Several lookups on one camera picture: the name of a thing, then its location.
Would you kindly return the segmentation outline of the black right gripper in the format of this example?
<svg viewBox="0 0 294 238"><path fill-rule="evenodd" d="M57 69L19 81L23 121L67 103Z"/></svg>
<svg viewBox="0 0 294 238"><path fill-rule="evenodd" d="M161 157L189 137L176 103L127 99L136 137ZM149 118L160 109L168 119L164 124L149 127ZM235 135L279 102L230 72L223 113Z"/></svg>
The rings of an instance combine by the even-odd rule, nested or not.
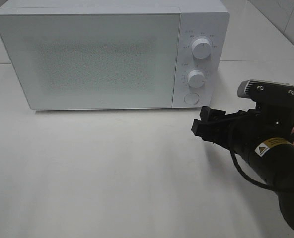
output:
<svg viewBox="0 0 294 238"><path fill-rule="evenodd" d="M225 110L203 106L200 119L194 119L191 131L204 141L222 144L225 149L255 149L267 139L286 140L294 125L294 104L284 107L257 102L253 109L227 113Z"/></svg>

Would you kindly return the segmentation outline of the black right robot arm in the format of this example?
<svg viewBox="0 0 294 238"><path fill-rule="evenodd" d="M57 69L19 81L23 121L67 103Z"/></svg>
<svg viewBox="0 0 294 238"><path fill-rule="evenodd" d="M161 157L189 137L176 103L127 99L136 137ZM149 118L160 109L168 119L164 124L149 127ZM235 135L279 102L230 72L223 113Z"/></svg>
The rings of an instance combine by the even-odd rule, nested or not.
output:
<svg viewBox="0 0 294 238"><path fill-rule="evenodd" d="M256 103L227 114L204 106L191 131L230 152L249 183L277 195L280 212L294 231L294 108Z"/></svg>

